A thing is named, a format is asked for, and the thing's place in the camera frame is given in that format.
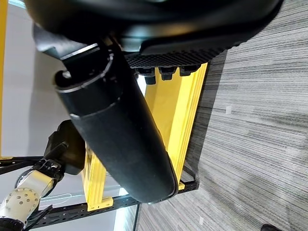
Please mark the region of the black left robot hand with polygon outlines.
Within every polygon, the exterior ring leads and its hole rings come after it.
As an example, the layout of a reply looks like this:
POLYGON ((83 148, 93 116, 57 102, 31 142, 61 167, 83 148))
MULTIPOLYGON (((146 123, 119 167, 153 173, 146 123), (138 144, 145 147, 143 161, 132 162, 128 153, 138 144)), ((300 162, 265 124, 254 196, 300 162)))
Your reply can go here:
POLYGON ((61 165, 70 175, 78 175, 85 165, 85 142, 71 120, 63 121, 49 137, 44 152, 45 159, 61 165))

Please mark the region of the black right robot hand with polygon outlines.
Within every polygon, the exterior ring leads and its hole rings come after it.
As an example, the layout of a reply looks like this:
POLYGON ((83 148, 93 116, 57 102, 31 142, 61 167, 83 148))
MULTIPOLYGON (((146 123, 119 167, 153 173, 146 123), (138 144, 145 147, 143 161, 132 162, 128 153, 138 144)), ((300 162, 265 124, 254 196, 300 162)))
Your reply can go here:
POLYGON ((27 0, 36 48, 60 61, 55 90, 75 128, 136 200, 178 191, 135 73, 191 73, 262 31, 281 0, 27 0))

